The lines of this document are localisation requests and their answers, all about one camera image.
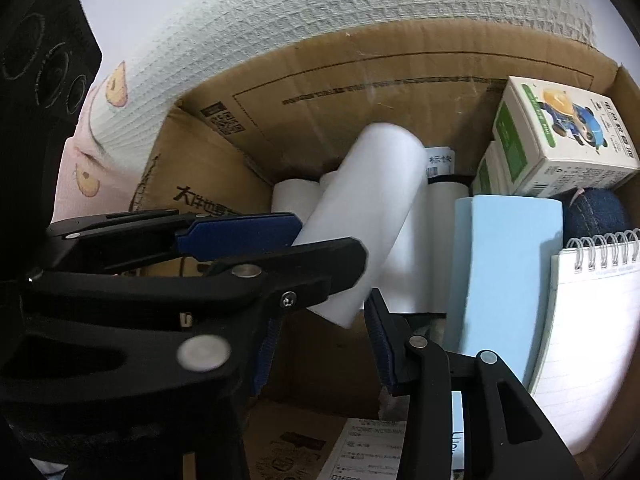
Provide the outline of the white paper roll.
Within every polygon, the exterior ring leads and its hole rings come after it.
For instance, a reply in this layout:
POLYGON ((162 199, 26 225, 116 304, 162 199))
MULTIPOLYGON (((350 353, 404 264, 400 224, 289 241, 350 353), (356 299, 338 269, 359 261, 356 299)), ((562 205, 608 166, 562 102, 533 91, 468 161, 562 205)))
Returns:
POLYGON ((302 179, 284 180, 272 191, 271 211, 295 214, 305 224, 321 197, 320 184, 302 179))
POLYGON ((422 183, 376 282, 390 312, 447 312, 456 201, 468 195, 460 182, 422 183))
POLYGON ((311 312, 352 326, 408 217, 425 166, 425 148, 408 130, 376 122, 361 131, 295 243, 352 237, 367 249, 367 265, 352 288, 311 312))

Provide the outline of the white spiral notebook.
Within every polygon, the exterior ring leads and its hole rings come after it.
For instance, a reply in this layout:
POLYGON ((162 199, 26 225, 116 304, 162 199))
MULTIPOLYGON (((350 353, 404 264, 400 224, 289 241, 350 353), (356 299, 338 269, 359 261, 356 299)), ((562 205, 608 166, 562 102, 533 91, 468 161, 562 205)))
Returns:
POLYGON ((639 333, 639 231, 574 237, 551 258, 528 390, 570 452, 585 451, 620 391, 639 333))

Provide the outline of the brown cardboard box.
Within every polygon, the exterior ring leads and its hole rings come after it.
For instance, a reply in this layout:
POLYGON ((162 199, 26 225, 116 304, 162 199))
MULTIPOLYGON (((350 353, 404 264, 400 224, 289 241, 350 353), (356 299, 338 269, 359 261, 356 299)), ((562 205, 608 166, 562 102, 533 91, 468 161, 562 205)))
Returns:
MULTIPOLYGON (((472 174, 488 147, 508 76, 609 96, 639 149, 639 88, 626 68, 586 44, 470 20, 403 21, 331 32, 187 82, 160 109, 160 140, 130 209, 267 206, 277 180, 336 169, 371 122, 393 122, 424 145, 447 145, 472 174)), ((373 416, 381 385, 361 314, 342 330, 318 315, 284 322, 260 404, 289 420, 373 416)), ((587 479, 639 479, 639 344, 610 414, 577 455, 587 479)))

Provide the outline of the light blue foam block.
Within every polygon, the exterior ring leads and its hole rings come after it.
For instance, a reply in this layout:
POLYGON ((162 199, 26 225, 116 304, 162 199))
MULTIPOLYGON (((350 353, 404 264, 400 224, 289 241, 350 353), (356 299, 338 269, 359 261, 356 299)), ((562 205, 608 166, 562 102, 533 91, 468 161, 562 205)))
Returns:
POLYGON ((551 258, 563 243, 563 211, 550 198, 477 195, 454 206, 449 302, 442 346, 491 350, 532 381, 546 319, 551 258))

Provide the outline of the pink cartoon patterned cloth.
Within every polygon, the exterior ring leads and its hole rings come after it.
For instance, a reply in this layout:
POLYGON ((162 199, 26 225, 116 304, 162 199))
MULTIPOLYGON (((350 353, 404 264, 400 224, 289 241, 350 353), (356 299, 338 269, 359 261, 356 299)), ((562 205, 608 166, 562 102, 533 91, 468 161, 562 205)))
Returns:
POLYGON ((431 18, 596 42, 588 0, 190 0, 88 93, 64 146, 53 217, 126 210, 171 105, 208 78, 329 32, 431 18))

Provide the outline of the dark blue denim pouch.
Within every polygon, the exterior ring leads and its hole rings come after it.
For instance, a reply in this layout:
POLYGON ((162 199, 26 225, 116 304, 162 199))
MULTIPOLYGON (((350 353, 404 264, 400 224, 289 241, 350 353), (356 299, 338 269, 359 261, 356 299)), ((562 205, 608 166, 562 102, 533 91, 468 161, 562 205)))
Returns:
POLYGON ((576 188, 561 200, 563 240, 630 230, 629 214, 614 192, 606 188, 576 188))

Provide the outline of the small green white box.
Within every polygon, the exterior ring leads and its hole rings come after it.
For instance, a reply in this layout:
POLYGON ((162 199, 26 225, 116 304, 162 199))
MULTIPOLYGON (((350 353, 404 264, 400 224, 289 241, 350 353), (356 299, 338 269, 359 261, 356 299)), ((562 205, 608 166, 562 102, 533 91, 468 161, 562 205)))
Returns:
POLYGON ((480 160, 472 183, 473 195, 511 195, 496 141, 491 141, 480 160))

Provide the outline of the green white carton box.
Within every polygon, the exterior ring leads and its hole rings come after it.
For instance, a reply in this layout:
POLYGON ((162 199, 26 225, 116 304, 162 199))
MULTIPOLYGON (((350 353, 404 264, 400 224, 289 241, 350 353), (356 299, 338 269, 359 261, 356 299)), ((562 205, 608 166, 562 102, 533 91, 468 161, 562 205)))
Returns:
POLYGON ((511 76, 492 132, 512 195, 616 188, 639 172, 622 115, 610 98, 589 90, 511 76))

